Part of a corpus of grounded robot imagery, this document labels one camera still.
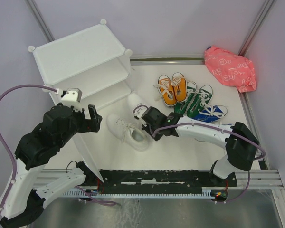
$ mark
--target shoe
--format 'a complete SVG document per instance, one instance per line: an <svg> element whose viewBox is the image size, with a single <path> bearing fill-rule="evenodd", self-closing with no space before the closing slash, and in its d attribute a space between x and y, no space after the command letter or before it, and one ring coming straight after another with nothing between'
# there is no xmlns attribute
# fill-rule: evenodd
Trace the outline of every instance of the shoe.
<svg viewBox="0 0 285 228"><path fill-rule="evenodd" d="M109 115L106 124L112 135L122 142L126 142L134 149L144 151L148 148L149 142L144 132L133 124L122 120L118 115Z"/></svg>
<svg viewBox="0 0 285 228"><path fill-rule="evenodd" d="M197 114L204 110L212 98L213 90L209 85L204 85L199 92L195 95L190 108L187 111L187 116L190 118L195 117Z"/></svg>
<svg viewBox="0 0 285 228"><path fill-rule="evenodd" d="M143 113L148 109L148 105L145 101L135 93L131 93L127 97L128 106L130 108L131 113L140 119Z"/></svg>
<svg viewBox="0 0 285 228"><path fill-rule="evenodd" d="M175 73L172 76L171 86L173 86L175 99L177 102L185 102L188 99L187 96L187 80L181 73Z"/></svg>
<svg viewBox="0 0 285 228"><path fill-rule="evenodd" d="M195 94L197 93L197 85L195 82L188 82L187 83L187 101L183 102L183 103L176 103L175 107L174 107L174 112L175 113L180 113L182 115L185 114L187 107L190 103L190 101L193 100Z"/></svg>
<svg viewBox="0 0 285 228"><path fill-rule="evenodd" d="M222 105L215 105L215 106L205 106L205 109L202 112L199 112L195 117L194 120L211 123L213 121L220 120L223 118L228 112L228 109Z"/></svg>
<svg viewBox="0 0 285 228"><path fill-rule="evenodd" d="M160 92L160 96L156 100L163 98L165 104L168 107L172 107L176 104L173 87L171 86L171 80L166 75L161 75L158 78L158 84L155 86Z"/></svg>

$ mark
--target white shoe rack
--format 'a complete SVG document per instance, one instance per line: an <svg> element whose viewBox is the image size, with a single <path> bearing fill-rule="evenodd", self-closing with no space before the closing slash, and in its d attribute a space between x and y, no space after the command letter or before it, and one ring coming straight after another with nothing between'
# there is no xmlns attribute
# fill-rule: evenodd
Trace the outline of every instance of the white shoe rack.
<svg viewBox="0 0 285 228"><path fill-rule="evenodd" d="M106 21L40 47L33 52L44 84L52 88L79 88L81 104L104 108L130 94L126 83L130 76L132 51L106 26ZM55 104L61 101L51 94Z"/></svg>

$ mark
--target white wall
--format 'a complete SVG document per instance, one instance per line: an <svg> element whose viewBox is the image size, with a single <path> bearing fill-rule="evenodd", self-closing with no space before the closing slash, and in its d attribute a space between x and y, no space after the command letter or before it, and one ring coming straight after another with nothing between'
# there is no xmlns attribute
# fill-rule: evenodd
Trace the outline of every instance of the white wall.
<svg viewBox="0 0 285 228"><path fill-rule="evenodd" d="M247 57L258 86L249 101L272 168L285 186L285 0L279 0L257 34Z"/></svg>
<svg viewBox="0 0 285 228"><path fill-rule="evenodd" d="M21 84L42 85L29 45L46 43L24 0L0 0L0 95ZM0 130L12 151L52 106L41 89L24 88L6 96L0 104ZM11 162L0 142L0 195L11 174Z"/></svg>
<svg viewBox="0 0 285 228"><path fill-rule="evenodd" d="M238 52L264 0L35 0L54 38L105 18L133 55Z"/></svg>

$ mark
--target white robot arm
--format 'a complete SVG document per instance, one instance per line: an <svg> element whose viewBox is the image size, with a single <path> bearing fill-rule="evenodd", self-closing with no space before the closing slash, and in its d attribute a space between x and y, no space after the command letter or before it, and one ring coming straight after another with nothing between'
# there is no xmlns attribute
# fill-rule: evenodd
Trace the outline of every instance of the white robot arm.
<svg viewBox="0 0 285 228"><path fill-rule="evenodd" d="M10 189L12 194L8 194L7 197L5 194L10 178L0 197L0 206L4 200L4 207L0 207L0 215L3 216L1 225L4 228L16 228L32 223L54 199L77 185L89 184L91 177L97 176L103 181L88 149L78 137L75 144L79 144L79 153L84 162L79 162L76 168L56 181L33 189L37 176L49 159L72 137L76 137L76 133L99 131L102 117L97 114L95 106L89 105L91 119L85 118L84 110L79 103L81 94L82 92L76 88L69 88L59 94L62 96L62 103L46 112L43 122L21 138L15 151L17 173Z"/></svg>
<svg viewBox="0 0 285 228"><path fill-rule="evenodd" d="M143 120L142 129L156 141L163 135L192 137L226 149L227 155L215 161L210 170L209 175L213 183L223 182L234 171L249 171L255 160L259 141L243 123L217 126L178 113L165 116L154 107L139 112L135 118Z"/></svg>

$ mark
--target pink bag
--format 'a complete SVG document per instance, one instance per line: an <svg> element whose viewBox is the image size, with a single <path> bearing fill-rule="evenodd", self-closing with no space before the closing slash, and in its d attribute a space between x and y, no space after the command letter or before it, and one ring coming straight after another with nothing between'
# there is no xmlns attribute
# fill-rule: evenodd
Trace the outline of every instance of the pink bag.
<svg viewBox="0 0 285 228"><path fill-rule="evenodd" d="M257 88L253 63L243 56L211 46L205 51L205 64L225 86L235 86L241 93L255 91Z"/></svg>

